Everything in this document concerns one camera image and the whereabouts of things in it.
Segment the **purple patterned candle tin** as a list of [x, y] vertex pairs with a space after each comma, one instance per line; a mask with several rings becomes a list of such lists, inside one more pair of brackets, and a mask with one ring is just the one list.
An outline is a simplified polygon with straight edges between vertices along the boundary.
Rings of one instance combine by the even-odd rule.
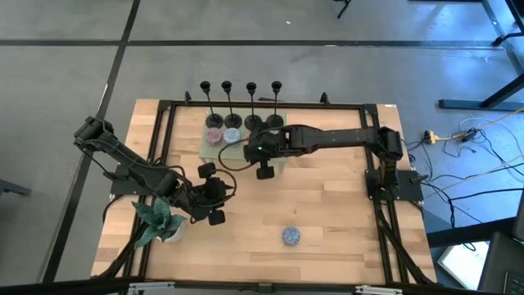
[[219, 145], [222, 142], [222, 139], [223, 139], [223, 132], [221, 129], [212, 127], [206, 131], [206, 142], [210, 146]]

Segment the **white flat box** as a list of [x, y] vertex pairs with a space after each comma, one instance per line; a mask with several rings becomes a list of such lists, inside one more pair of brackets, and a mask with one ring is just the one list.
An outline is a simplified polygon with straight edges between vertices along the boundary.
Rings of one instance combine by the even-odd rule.
[[437, 263], [463, 287], [476, 290], [488, 250], [487, 242], [449, 246]]

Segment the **black aluminium table frame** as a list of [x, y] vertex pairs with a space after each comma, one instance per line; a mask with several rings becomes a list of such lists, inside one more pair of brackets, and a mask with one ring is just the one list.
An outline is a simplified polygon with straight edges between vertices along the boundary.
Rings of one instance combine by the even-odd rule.
[[[195, 184], [204, 119], [203, 101], [185, 104], [138, 99], [125, 144], [142, 157], [181, 165]], [[284, 102], [288, 122], [320, 129], [359, 128], [359, 110], [349, 104]], [[223, 210], [226, 221], [186, 224], [174, 243], [155, 239], [147, 250], [134, 252], [126, 274], [149, 280], [192, 280], [235, 283], [384, 284], [382, 254], [372, 200], [364, 170], [368, 155], [361, 147], [328, 149], [300, 158], [287, 158], [276, 177], [258, 181], [256, 167], [234, 173], [237, 196]], [[135, 221], [131, 201], [123, 196], [108, 210], [91, 275], [100, 275], [129, 241]], [[395, 202], [403, 246], [426, 277], [436, 281], [434, 265], [420, 211], [408, 202]], [[296, 226], [296, 246], [282, 242], [282, 230]]]

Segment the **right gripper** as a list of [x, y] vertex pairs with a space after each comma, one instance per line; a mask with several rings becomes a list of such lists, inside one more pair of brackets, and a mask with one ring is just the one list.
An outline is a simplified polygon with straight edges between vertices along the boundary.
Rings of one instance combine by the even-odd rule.
[[274, 168], [267, 161], [275, 158], [284, 158], [282, 145], [285, 142], [281, 135], [282, 127], [268, 129], [253, 129], [243, 147], [244, 159], [250, 163], [259, 162], [256, 169], [257, 179], [272, 179]]

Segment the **dark laptop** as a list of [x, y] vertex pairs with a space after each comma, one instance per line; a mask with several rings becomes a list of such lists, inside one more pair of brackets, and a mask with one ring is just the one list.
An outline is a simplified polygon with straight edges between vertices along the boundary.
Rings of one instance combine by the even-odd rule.
[[478, 290], [524, 295], [524, 243], [495, 233], [490, 240]]

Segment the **black tripod leg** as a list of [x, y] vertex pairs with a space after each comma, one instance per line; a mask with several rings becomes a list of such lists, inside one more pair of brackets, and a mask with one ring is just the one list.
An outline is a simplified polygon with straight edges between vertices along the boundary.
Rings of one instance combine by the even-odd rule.
[[337, 19], [341, 19], [341, 17], [343, 16], [343, 14], [346, 12], [346, 9], [348, 8], [348, 6], [350, 5], [350, 3], [352, 2], [352, 0], [333, 0], [334, 2], [342, 2], [343, 3], [343, 7], [342, 9], [339, 11], [338, 15], [337, 15]]

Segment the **black metal candlestick holder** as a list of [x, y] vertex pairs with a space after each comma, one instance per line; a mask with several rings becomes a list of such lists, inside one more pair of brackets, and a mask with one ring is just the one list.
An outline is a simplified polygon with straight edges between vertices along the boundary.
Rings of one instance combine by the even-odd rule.
[[250, 95], [250, 101], [251, 101], [251, 113], [244, 120], [244, 124], [248, 130], [256, 129], [261, 124], [261, 118], [255, 114], [254, 95], [255, 95], [256, 88], [257, 88], [257, 85], [255, 82], [248, 82], [246, 84], [246, 90], [248, 94]]
[[283, 126], [283, 118], [277, 113], [278, 108], [278, 94], [282, 88], [282, 83], [279, 81], [274, 81], [271, 83], [273, 90], [273, 113], [269, 115], [266, 119], [266, 123], [270, 128]]
[[206, 118], [206, 126], [208, 128], [221, 128], [224, 124], [224, 119], [223, 117], [220, 115], [220, 114], [216, 114], [214, 112], [214, 109], [213, 109], [213, 106], [212, 106], [212, 103], [211, 103], [211, 100], [210, 100], [210, 82], [209, 81], [202, 81], [200, 83], [200, 88], [202, 90], [202, 92], [206, 95], [206, 99], [207, 99], [207, 102], [208, 102], [208, 106], [209, 106], [209, 109], [210, 109], [210, 114], [207, 116]]
[[237, 113], [233, 112], [232, 101], [230, 98], [230, 93], [232, 90], [232, 83], [226, 80], [221, 84], [221, 87], [227, 95], [228, 107], [229, 107], [229, 114], [224, 118], [224, 123], [228, 129], [230, 128], [239, 129], [240, 126], [242, 125], [242, 118]]

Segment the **green perforated riser shelf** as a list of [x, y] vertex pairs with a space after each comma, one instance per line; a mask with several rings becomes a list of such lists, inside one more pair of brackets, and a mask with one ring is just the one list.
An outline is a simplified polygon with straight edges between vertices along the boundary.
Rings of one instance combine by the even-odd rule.
[[[221, 115], [224, 118], [224, 122], [225, 122], [225, 117], [230, 115], [230, 110], [228, 107], [214, 107], [214, 112], [215, 114]], [[203, 161], [207, 161], [207, 162], [212, 161], [212, 162], [215, 162], [215, 164], [217, 165], [220, 164], [218, 155], [219, 155], [219, 151], [221, 150], [221, 148], [226, 146], [229, 142], [233, 142], [233, 141], [237, 141], [238, 139], [244, 139], [244, 138], [249, 137], [251, 132], [250, 130], [246, 128], [243, 121], [246, 119], [248, 115], [251, 114], [251, 108], [250, 107], [248, 108], [234, 107], [233, 113], [238, 114], [242, 118], [242, 125], [237, 128], [239, 130], [238, 131], [239, 135], [237, 137], [233, 137], [234, 140], [225, 139], [224, 134], [226, 133], [226, 130], [228, 129], [228, 127], [226, 127], [224, 123], [224, 125], [219, 129], [221, 133], [221, 138], [218, 141], [218, 143], [213, 143], [213, 144], [208, 143], [207, 134], [208, 134], [209, 128], [206, 126], [206, 123], [204, 123], [204, 130], [202, 132], [202, 140], [201, 140], [201, 147], [200, 147], [200, 153], [199, 153], [199, 157]], [[262, 119], [263, 122], [265, 122], [267, 117], [273, 114], [273, 109], [272, 108], [255, 108], [254, 113], [255, 115], [258, 115]], [[277, 111], [277, 114], [283, 118], [284, 124], [288, 123], [287, 111]], [[230, 168], [235, 168], [235, 169], [248, 166], [249, 162], [246, 161], [243, 156], [243, 145], [245, 145], [246, 143], [247, 141], [242, 142], [242, 143], [237, 143], [235, 145], [232, 145], [231, 147], [226, 148], [221, 153], [222, 162], [226, 166]], [[276, 169], [282, 170], [284, 166], [286, 165], [286, 159], [284, 158], [271, 159], [269, 160], [268, 163], [269, 163], [269, 166], [273, 166], [275, 170]]]

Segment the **black desk foot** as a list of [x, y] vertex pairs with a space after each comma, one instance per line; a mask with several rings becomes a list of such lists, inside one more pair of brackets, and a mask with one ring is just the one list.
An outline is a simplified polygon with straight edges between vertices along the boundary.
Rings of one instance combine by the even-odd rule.
[[429, 247], [448, 247], [462, 243], [476, 243], [490, 240], [494, 233], [513, 234], [516, 218], [494, 220], [487, 223], [446, 229], [427, 234]]
[[517, 111], [524, 108], [524, 102], [506, 102], [512, 95], [524, 89], [524, 74], [503, 86], [500, 90], [482, 101], [441, 99], [437, 106], [441, 109], [474, 111]]
[[504, 33], [489, 1], [490, 0], [481, 0], [481, 4], [497, 34], [497, 38], [492, 42], [492, 45], [498, 47], [508, 39], [524, 37], [524, 0], [501, 0], [504, 1], [504, 5], [511, 14], [513, 23], [518, 28], [518, 32], [508, 34]]

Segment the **grey chair base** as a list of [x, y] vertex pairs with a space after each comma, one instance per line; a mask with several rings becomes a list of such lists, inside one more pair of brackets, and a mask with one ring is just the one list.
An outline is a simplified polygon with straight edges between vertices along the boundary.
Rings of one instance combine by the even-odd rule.
[[20, 196], [27, 197], [32, 193], [32, 190], [30, 188], [26, 188], [19, 184], [14, 184], [10, 181], [0, 178], [0, 197], [4, 193], [14, 193]]

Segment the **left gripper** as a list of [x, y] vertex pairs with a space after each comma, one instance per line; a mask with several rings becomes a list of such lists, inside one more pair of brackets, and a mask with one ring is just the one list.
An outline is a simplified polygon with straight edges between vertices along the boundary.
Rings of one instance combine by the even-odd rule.
[[236, 193], [236, 182], [231, 186], [219, 177], [211, 177], [216, 173], [214, 162], [198, 166], [197, 171], [206, 181], [197, 186], [185, 184], [179, 194], [179, 208], [191, 216], [192, 222], [207, 219], [209, 225], [221, 225], [225, 222], [221, 207]]

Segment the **dark blue patterned candle tin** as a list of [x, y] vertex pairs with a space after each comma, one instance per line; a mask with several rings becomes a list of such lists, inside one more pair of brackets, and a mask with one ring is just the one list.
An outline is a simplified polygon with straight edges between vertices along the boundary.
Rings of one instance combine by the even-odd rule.
[[300, 241], [301, 234], [297, 227], [289, 226], [282, 231], [282, 241], [287, 246], [297, 245]]

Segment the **potted plant in white pot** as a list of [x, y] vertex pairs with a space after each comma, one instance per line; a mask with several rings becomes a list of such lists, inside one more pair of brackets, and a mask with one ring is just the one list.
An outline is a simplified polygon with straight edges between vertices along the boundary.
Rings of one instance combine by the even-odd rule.
[[132, 202], [132, 205], [138, 217], [147, 225], [134, 243], [135, 249], [146, 246], [154, 238], [165, 242], [175, 236], [187, 220], [184, 216], [172, 214], [170, 205], [160, 198], [152, 206], [140, 202]]

